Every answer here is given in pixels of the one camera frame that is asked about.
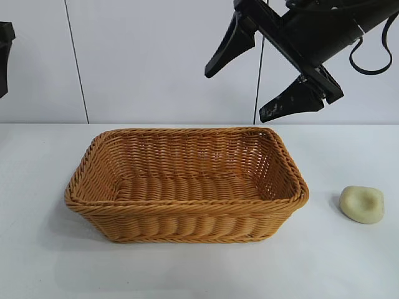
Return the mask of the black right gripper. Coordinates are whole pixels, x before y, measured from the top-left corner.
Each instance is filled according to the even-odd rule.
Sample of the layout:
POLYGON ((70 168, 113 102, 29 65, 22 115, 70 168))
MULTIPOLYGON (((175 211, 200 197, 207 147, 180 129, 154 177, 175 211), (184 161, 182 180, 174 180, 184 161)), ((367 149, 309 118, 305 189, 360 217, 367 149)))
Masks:
POLYGON ((261 122, 317 112, 324 108, 322 95, 329 104, 344 95, 323 63, 353 44, 363 32, 351 16, 333 9, 332 1, 304 1, 304 5, 327 11, 290 9, 279 16, 264 1, 235 1, 236 12, 204 68, 205 77, 213 77, 236 57, 255 47, 256 29, 261 32, 301 74, 259 109, 261 122))

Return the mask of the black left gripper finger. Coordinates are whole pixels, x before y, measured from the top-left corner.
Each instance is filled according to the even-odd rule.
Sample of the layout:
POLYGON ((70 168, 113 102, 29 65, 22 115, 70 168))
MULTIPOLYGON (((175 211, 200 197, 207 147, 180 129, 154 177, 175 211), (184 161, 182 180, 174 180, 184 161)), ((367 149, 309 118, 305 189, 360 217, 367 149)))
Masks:
POLYGON ((16 38, 12 22, 1 21, 1 46, 0 46, 0 94, 5 96, 8 92, 7 85, 7 64, 12 42, 16 38))

